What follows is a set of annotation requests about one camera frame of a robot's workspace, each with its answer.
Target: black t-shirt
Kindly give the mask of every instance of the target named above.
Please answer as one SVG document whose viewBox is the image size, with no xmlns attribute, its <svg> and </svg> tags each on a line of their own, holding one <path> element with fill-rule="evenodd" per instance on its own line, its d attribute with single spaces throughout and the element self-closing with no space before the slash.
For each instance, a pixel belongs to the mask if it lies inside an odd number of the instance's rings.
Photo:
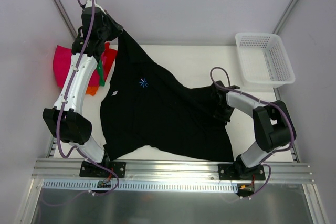
<svg viewBox="0 0 336 224">
<path fill-rule="evenodd" d="M 213 117 L 211 86 L 189 89 L 126 32 L 119 36 L 100 117 L 111 160 L 145 145 L 212 161 L 233 161 L 224 123 Z"/>
</svg>

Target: gray floor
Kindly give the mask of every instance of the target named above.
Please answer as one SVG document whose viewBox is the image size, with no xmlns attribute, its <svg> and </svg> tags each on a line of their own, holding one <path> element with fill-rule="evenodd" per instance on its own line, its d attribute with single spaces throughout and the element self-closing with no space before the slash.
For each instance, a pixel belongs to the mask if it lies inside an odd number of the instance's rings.
<svg viewBox="0 0 336 224">
<path fill-rule="evenodd" d="M 79 192 L 45 189 L 43 199 L 58 204 Z M 310 224 L 312 220 L 301 185 L 273 184 L 252 200 L 237 200 L 234 194 L 221 193 L 115 191 L 103 197 L 84 194 L 61 207 L 39 203 L 33 223 Z"/>
</svg>

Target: gray wall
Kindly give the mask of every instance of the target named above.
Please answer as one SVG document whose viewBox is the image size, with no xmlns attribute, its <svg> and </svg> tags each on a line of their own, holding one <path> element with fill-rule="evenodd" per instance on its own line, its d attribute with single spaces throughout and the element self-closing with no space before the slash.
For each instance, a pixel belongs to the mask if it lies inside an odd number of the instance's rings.
<svg viewBox="0 0 336 224">
<path fill-rule="evenodd" d="M 272 32 L 290 0 L 97 0 L 141 44 L 233 45 L 242 31 Z M 62 0 L 81 25 L 76 0 Z"/>
<path fill-rule="evenodd" d="M 280 89 L 295 123 L 300 155 L 315 172 L 336 222 L 336 0 L 301 0 L 280 34 L 296 82 Z"/>
<path fill-rule="evenodd" d="M 0 0 L 0 223 L 13 224 L 49 132 L 55 46 L 72 39 L 51 0 Z"/>
</svg>

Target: white laundry basket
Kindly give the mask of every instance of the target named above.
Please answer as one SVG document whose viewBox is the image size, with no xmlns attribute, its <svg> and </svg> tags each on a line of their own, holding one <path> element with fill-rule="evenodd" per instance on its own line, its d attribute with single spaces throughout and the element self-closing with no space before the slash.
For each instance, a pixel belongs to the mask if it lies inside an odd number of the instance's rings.
<svg viewBox="0 0 336 224">
<path fill-rule="evenodd" d="M 281 38 L 276 34 L 238 33 L 237 51 L 244 87 L 248 91 L 270 91 L 295 76 Z"/>
</svg>

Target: white table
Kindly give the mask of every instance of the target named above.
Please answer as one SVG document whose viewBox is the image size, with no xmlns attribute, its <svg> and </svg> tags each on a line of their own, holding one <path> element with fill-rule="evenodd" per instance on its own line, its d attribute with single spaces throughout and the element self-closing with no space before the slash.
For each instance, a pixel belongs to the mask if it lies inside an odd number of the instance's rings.
<svg viewBox="0 0 336 224">
<path fill-rule="evenodd" d="M 177 80 L 186 87 L 197 88 L 210 85 L 210 70 L 213 67 L 220 66 L 227 70 L 231 84 L 238 85 L 244 90 L 240 78 L 240 71 L 237 59 L 236 47 L 222 46 L 142 46 L 148 55 L 159 65 L 169 70 Z M 92 136 L 97 143 L 103 147 L 106 143 L 103 136 L 100 123 L 100 103 L 105 98 L 109 88 L 110 79 L 113 74 L 114 66 L 108 76 L 106 85 L 99 87 L 95 96 L 86 95 L 83 104 L 83 116 L 92 123 Z M 222 80 L 227 83 L 226 76 L 220 70 L 214 71 L 215 80 Z M 275 95 L 273 90 L 263 93 L 251 93 L 254 96 L 266 101 L 274 101 Z M 253 120 L 248 115 L 235 109 L 231 122 L 226 126 L 227 133 L 230 137 L 234 157 L 238 156 L 255 141 Z M 70 149 L 68 144 L 62 143 L 64 153 Z M 56 149 L 54 157 L 60 157 Z M 70 158 L 81 158 L 74 151 Z M 179 156 L 144 146 L 128 153 L 119 159 L 151 159 L 151 160 L 199 160 L 186 156 Z M 276 153 L 269 158 L 269 161 L 292 162 L 291 152 Z"/>
</svg>

